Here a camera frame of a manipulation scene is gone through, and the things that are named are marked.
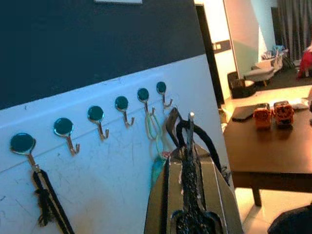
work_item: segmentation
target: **orange toy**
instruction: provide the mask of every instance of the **orange toy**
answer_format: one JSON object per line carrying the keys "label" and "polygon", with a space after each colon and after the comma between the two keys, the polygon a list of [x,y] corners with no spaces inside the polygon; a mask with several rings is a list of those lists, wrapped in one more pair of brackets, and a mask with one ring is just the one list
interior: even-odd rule
{"label": "orange toy", "polygon": [[274,117],[278,125],[293,124],[293,108],[288,101],[281,101],[274,104]]}
{"label": "orange toy", "polygon": [[253,112],[253,117],[257,129],[271,128],[272,112],[268,103],[257,105]]}

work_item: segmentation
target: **gray curtain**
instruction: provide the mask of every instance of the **gray curtain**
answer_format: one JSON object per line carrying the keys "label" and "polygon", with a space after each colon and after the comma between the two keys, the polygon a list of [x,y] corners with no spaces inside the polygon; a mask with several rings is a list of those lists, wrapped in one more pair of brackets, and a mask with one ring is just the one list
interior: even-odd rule
{"label": "gray curtain", "polygon": [[290,59],[301,59],[312,40],[312,0],[277,0],[283,44]]}

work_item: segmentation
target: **dark brown table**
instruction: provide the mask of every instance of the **dark brown table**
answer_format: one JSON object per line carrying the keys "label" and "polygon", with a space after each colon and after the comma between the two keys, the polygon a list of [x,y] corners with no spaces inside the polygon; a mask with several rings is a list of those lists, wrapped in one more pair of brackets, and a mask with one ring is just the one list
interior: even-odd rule
{"label": "dark brown table", "polygon": [[256,206],[261,206],[259,189],[312,193],[311,117],[309,110],[295,111],[292,128],[279,129],[273,120],[271,129],[262,131],[253,118],[230,120],[224,138],[234,186],[252,188]]}

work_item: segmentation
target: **tiled floor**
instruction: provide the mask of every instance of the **tiled floor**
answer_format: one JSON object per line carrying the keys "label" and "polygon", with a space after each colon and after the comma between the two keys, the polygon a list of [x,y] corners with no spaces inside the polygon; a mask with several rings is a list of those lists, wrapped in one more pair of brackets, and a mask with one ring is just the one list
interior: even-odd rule
{"label": "tiled floor", "polygon": [[[304,98],[308,96],[311,88],[312,86],[300,86],[261,91],[252,97],[226,100],[224,108],[226,108],[228,118],[230,118],[236,106]],[[306,206],[312,202],[312,194],[269,190],[261,190],[260,193],[262,198],[261,208],[254,205],[251,189],[238,188],[235,190],[240,218],[246,234],[266,234],[271,223],[282,212]]]}

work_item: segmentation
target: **wall outlet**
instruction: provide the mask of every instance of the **wall outlet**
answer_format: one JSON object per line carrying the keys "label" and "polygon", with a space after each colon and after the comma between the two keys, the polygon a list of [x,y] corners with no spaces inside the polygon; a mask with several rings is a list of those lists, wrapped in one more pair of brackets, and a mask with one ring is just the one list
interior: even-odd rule
{"label": "wall outlet", "polygon": [[94,2],[110,2],[110,3],[134,3],[134,4],[142,4],[142,0],[94,0]]}

